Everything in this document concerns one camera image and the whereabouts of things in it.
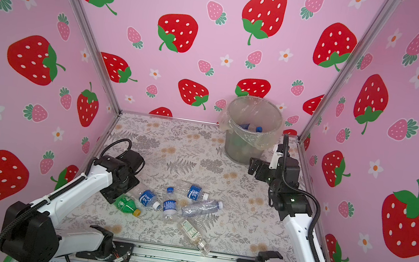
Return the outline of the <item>green bottle yellow cap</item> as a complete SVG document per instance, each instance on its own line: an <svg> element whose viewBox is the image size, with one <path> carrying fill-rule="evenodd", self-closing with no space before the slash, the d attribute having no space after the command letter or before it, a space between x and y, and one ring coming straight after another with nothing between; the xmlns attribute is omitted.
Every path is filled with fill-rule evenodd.
<svg viewBox="0 0 419 262"><path fill-rule="evenodd" d="M131 214L134 217L141 215L141 210L137 208L135 201L125 194L119 196L113 205L122 213Z"/></svg>

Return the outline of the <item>clear square bottle green label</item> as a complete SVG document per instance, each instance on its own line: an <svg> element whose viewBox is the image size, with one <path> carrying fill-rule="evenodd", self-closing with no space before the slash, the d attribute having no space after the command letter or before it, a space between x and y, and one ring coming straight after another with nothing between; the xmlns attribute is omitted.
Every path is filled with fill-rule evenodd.
<svg viewBox="0 0 419 262"><path fill-rule="evenodd" d="M178 228L190 244L194 245L203 256L208 256L211 251L210 245L190 220L187 218L181 219L178 222Z"/></svg>

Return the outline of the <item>Fiji bottle red flower label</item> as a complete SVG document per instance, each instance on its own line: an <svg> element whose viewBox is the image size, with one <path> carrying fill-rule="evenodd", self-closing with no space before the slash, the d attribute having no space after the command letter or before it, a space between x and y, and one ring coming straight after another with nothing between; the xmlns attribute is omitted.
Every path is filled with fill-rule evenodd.
<svg viewBox="0 0 419 262"><path fill-rule="evenodd" d="M255 126L253 124L240 124L241 129L252 132L252 133L263 133L263 128L261 126Z"/></svg>

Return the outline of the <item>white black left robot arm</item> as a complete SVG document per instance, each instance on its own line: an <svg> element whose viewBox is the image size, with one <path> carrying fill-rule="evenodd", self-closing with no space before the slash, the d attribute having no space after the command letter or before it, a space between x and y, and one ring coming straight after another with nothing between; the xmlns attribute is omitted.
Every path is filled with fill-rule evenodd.
<svg viewBox="0 0 419 262"><path fill-rule="evenodd" d="M75 253L106 259L114 253L113 234L98 225L85 231L61 228L63 219L96 193L109 203L132 188L144 159L133 156L101 156L71 182L31 203L16 202L4 217L0 251L16 262L49 262Z"/></svg>

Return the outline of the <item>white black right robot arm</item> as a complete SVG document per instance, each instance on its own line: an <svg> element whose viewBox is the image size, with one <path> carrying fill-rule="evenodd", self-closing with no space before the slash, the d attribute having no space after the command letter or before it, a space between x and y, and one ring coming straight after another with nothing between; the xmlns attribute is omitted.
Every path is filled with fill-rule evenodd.
<svg viewBox="0 0 419 262"><path fill-rule="evenodd" d="M269 205L278 212L291 239L296 262L326 262L315 233L320 205L313 195L300 189L298 162L286 158L274 165L252 158L248 172L268 184ZM260 259L260 262L285 262L282 256L271 253L264 253Z"/></svg>

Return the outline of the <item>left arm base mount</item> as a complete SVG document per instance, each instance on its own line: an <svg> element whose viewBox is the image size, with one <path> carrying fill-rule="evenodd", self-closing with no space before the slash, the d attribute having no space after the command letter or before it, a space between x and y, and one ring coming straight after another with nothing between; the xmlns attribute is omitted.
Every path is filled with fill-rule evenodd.
<svg viewBox="0 0 419 262"><path fill-rule="evenodd" d="M129 262L135 248L135 244L124 241L114 240L114 234L103 227L90 226L90 231L97 231L102 235L101 243L95 250L82 250L76 252L76 257L83 259L93 259L103 262L114 262L115 259L122 259L120 262Z"/></svg>

